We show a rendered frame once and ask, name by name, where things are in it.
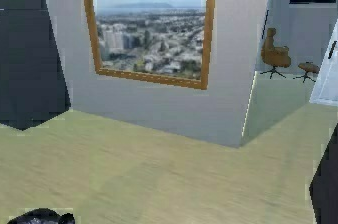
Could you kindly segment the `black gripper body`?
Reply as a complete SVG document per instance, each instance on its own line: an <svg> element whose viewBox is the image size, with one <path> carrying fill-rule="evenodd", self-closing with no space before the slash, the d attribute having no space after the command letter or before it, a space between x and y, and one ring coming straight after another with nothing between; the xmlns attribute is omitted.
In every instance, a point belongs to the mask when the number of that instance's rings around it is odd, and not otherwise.
<svg viewBox="0 0 338 224"><path fill-rule="evenodd" d="M76 224L76 221L72 213L60 215L48 208L38 208L12 218L7 224Z"/></svg>

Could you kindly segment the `dark grey cabinet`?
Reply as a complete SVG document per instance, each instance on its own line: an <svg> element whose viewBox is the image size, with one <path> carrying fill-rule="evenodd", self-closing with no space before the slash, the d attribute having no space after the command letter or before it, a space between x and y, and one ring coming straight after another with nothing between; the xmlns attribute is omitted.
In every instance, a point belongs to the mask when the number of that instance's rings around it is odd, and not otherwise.
<svg viewBox="0 0 338 224"><path fill-rule="evenodd" d="M26 130L70 106L46 0L0 0L0 124Z"/></svg>

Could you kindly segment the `gold framed city picture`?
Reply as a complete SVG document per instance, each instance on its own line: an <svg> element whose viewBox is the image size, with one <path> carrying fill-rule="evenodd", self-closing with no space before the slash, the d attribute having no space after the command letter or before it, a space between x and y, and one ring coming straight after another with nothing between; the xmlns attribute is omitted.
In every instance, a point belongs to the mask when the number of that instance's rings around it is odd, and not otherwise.
<svg viewBox="0 0 338 224"><path fill-rule="evenodd" d="M215 0L84 0L95 73L205 90Z"/></svg>

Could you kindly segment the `brown swivel footstool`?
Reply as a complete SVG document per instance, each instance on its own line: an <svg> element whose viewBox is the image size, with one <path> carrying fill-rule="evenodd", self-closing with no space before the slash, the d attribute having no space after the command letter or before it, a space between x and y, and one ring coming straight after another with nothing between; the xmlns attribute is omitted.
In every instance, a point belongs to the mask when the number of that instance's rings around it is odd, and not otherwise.
<svg viewBox="0 0 338 224"><path fill-rule="evenodd" d="M304 71L304 74L301 76L303 82L305 82L306 79L312 80L312 78L309 76L309 73L317 75L320 71L320 68L313 62L300 63L298 67Z"/></svg>

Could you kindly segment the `dark window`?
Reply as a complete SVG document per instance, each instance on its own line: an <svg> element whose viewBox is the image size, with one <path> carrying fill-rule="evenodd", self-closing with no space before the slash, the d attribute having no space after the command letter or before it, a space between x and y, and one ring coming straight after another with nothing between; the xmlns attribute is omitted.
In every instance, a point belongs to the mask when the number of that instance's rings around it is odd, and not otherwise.
<svg viewBox="0 0 338 224"><path fill-rule="evenodd" d="M334 4L337 0L289 0L289 4Z"/></svg>

